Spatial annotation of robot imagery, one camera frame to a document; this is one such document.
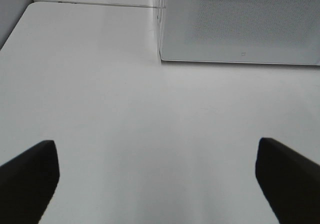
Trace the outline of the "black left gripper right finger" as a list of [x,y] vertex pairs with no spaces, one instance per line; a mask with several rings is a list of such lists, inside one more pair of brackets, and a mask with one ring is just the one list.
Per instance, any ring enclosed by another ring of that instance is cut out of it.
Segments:
[[259,140],[255,177],[281,224],[320,222],[320,166],[283,143]]

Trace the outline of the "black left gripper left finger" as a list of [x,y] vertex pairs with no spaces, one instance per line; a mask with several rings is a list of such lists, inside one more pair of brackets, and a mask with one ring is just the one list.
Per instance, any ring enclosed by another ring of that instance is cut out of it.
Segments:
[[0,222],[38,224],[60,179],[56,144],[44,140],[0,166]]

